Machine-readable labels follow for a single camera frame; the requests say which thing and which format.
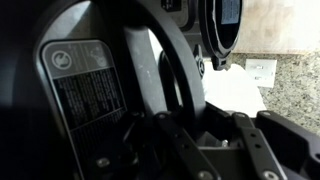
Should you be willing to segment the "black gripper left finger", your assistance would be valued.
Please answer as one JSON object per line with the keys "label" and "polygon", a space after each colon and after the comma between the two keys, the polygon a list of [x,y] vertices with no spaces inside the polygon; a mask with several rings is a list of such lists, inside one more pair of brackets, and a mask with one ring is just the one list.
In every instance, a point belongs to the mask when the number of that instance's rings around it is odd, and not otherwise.
{"label": "black gripper left finger", "polygon": [[89,159],[89,180],[220,180],[175,117],[126,114]]}

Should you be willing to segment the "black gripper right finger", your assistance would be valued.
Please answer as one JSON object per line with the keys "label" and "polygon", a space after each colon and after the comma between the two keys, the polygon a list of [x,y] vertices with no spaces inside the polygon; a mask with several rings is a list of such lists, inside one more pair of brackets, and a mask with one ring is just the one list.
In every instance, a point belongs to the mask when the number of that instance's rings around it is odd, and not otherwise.
{"label": "black gripper right finger", "polygon": [[317,135],[272,111],[232,119],[260,180],[320,180]]}

